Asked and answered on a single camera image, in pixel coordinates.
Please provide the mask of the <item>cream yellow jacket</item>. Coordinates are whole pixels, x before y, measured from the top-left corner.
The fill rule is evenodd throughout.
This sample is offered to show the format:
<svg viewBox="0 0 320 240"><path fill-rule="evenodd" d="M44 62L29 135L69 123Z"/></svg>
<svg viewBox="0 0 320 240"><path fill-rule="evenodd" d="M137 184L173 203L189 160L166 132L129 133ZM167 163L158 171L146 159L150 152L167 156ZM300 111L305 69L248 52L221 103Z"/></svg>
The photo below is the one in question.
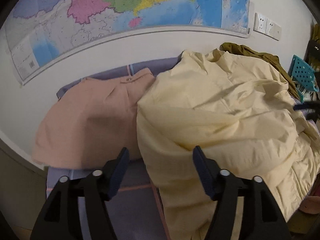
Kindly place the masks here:
<svg viewBox="0 0 320 240"><path fill-rule="evenodd" d="M138 147L172 239L204 239L216 208L192 151L240 178L261 176L286 220L319 174L319 132L262 59L184 51L138 102Z"/></svg>

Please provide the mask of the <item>upper teal plastic basket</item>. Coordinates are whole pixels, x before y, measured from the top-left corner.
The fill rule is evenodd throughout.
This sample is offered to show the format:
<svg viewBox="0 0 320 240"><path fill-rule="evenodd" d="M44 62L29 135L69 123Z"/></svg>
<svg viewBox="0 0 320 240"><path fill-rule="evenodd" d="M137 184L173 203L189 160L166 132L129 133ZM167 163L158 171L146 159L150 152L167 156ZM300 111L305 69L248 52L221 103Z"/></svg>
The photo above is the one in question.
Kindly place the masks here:
<svg viewBox="0 0 320 240"><path fill-rule="evenodd" d="M293 55L289 68L289 76L294 78L306 90L319 92L315 81L315 71L303 59L297 55Z"/></svg>

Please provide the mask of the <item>purple plaid bed sheet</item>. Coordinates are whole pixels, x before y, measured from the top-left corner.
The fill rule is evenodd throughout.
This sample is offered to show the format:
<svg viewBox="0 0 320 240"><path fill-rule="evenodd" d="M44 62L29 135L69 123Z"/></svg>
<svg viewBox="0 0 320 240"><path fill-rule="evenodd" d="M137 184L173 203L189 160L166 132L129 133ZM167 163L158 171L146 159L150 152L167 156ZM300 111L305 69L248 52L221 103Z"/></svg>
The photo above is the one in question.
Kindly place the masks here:
<svg viewBox="0 0 320 240"><path fill-rule="evenodd" d="M319 173L319 133L268 62L184 51L67 90L35 151L55 178L48 239L287 239Z"/></svg>

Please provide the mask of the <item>middle white power socket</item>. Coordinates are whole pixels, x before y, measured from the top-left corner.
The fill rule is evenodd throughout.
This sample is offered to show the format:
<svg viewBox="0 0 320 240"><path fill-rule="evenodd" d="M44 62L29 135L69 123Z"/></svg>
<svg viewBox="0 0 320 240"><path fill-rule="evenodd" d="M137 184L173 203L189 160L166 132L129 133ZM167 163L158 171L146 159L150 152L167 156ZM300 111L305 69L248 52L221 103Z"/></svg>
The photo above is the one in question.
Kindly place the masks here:
<svg viewBox="0 0 320 240"><path fill-rule="evenodd" d="M266 21L266 31L265 34L269 37L273 37L274 35L274 28L275 28L276 24L270 20L269 18Z"/></svg>

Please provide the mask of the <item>white power socket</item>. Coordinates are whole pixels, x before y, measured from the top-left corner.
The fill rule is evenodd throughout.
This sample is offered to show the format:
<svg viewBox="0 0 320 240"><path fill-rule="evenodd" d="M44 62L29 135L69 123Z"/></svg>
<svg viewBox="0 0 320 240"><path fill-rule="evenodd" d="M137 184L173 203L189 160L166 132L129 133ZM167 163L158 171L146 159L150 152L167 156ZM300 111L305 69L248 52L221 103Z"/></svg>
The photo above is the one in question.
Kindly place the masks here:
<svg viewBox="0 0 320 240"><path fill-rule="evenodd" d="M266 34L266 28L267 28L267 17L261 13L256 12L255 18L254 18L253 30L261 34Z"/></svg>
<svg viewBox="0 0 320 240"><path fill-rule="evenodd" d="M266 21L266 31L265 34L269 37L273 37L274 35L274 28L275 28L276 24L270 20L269 18Z"/></svg>

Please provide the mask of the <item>pink skirt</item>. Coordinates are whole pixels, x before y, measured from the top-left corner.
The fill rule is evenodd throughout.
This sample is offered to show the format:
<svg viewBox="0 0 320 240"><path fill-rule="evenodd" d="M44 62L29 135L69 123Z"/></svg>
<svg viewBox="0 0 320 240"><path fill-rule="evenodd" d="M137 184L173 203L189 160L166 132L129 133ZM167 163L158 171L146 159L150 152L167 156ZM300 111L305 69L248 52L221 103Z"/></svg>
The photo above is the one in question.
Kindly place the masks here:
<svg viewBox="0 0 320 240"><path fill-rule="evenodd" d="M141 158L137 102L154 81L148 68L133 76L83 79L40 123L33 160L55 168L92 169L115 159L124 147L130 159Z"/></svg>

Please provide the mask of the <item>left white power socket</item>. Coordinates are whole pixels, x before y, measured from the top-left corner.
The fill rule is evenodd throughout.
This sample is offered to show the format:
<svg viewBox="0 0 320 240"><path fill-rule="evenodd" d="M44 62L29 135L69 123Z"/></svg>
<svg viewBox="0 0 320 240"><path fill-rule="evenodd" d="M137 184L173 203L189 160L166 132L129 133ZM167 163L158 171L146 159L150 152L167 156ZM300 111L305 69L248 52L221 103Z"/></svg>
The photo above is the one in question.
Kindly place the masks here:
<svg viewBox="0 0 320 240"><path fill-rule="evenodd" d="M267 28L267 17L261 13L256 12L255 18L254 18L253 30L261 34L266 34L266 28Z"/></svg>

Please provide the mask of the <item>white network wall plate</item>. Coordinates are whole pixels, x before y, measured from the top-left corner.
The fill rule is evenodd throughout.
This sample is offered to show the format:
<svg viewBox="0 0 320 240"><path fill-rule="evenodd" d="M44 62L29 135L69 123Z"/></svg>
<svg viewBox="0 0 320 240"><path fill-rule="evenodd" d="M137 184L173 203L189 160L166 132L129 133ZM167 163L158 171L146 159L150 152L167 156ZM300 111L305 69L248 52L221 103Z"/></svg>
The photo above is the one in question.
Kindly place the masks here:
<svg viewBox="0 0 320 240"><path fill-rule="evenodd" d="M273 28L272 28L272 38L275 40L279 41L281 38L281 27L277 25L276 23L273 23Z"/></svg>

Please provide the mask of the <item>colourful wall map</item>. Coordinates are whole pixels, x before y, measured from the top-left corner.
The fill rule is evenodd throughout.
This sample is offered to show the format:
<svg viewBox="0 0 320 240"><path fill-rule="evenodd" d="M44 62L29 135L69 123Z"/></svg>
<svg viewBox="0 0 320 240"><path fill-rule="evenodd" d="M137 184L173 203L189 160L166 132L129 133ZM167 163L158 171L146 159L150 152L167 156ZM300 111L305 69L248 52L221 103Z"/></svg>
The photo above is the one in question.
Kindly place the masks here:
<svg viewBox="0 0 320 240"><path fill-rule="evenodd" d="M247 33L250 0L19 0L5 34L19 83L80 46L148 27L190 25Z"/></svg>

